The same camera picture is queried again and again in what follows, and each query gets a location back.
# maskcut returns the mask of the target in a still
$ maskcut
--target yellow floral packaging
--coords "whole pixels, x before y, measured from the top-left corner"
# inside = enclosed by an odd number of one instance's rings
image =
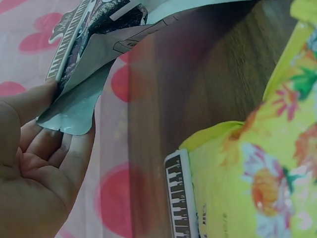
[[[291,14],[299,23],[258,108],[181,145],[201,237],[317,237],[317,0]]]

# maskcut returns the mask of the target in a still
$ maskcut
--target red polka dot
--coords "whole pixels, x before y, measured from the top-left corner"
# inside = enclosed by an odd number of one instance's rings
[[[114,233],[132,238],[128,163],[109,172],[97,190],[95,208],[104,226]]]
[[[19,51],[24,54],[35,54],[43,50],[57,47],[60,39],[51,44],[49,43],[49,39],[52,36],[53,29],[59,23],[61,17],[62,14],[54,12],[36,19],[34,26],[40,32],[33,33],[25,37],[19,45]]]
[[[15,82],[3,82],[0,84],[0,96],[10,96],[23,93],[26,89]]]
[[[75,238],[70,232],[68,232],[65,229],[60,229],[60,231],[58,232],[58,234],[63,237],[63,238]]]
[[[127,64],[114,74],[111,87],[119,99],[126,103],[131,101],[129,98],[129,66]]]
[[[40,16],[35,20],[34,27],[39,31],[52,31],[62,17],[63,15],[58,12],[53,12],[44,16]]]
[[[16,8],[27,0],[2,0],[0,1],[0,14]]]
[[[129,63],[129,53],[130,53],[130,52],[127,52],[127,53],[121,55],[119,58],[120,58],[123,62]]]

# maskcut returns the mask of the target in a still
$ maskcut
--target snack package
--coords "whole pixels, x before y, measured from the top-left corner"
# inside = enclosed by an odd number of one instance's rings
[[[236,0],[82,0],[63,16],[50,38],[52,44],[62,37],[46,78],[58,81],[58,90],[38,124],[73,135],[87,133],[117,57],[177,21],[182,15],[178,12],[229,1]]]
[[[245,122],[199,131],[189,152],[201,237],[317,236],[317,1],[298,24],[263,102]]]

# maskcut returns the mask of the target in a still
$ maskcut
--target pink bedsheet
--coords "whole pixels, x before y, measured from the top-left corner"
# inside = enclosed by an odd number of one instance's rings
[[[42,84],[63,14],[80,0],[0,0],[0,95]],[[127,145],[127,56],[115,62],[96,106],[97,136],[84,184],[57,238],[132,237]]]

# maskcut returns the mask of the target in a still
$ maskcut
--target wood grain surface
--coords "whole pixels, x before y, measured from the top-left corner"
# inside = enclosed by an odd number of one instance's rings
[[[130,53],[129,160],[136,238],[169,238],[164,158],[194,132],[245,120],[296,21],[291,0],[198,8]]]

